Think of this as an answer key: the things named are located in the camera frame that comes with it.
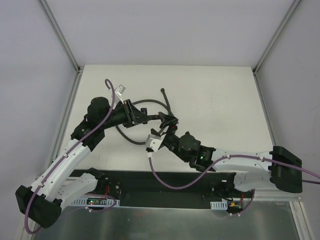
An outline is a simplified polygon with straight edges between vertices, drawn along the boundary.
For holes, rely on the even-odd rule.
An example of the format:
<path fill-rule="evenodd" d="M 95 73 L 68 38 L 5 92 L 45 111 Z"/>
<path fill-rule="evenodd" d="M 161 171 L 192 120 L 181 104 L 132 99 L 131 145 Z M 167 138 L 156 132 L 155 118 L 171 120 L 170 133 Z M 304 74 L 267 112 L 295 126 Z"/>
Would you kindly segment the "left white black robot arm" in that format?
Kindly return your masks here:
<path fill-rule="evenodd" d="M 116 192 L 106 175 L 93 167 L 74 182 L 64 183 L 103 140 L 106 129 L 119 125 L 130 128 L 151 120 L 145 108 L 137 109 L 129 99 L 115 103 L 105 97 L 93 98 L 62 153 L 30 186 L 21 185 L 16 190 L 18 207 L 24 214 L 24 227 L 29 227 L 29 220 L 44 229 L 51 227 L 68 205 L 87 193 L 115 197 Z"/>

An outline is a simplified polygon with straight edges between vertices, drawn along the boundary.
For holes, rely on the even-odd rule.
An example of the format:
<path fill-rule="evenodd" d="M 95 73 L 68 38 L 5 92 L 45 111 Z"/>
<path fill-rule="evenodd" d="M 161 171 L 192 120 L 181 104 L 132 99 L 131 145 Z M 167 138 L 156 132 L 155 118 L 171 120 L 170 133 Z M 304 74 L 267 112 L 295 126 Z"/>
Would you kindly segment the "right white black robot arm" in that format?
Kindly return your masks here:
<path fill-rule="evenodd" d="M 161 143 L 183 162 L 199 172 L 233 173 L 225 184 L 225 192 L 237 197 L 252 189 L 277 188 L 283 192 L 300 194 L 303 191 L 302 160 L 282 146 L 262 152 L 236 152 L 208 147 L 189 132 L 178 137 L 178 119 L 159 112 L 161 129 L 166 129 Z"/>

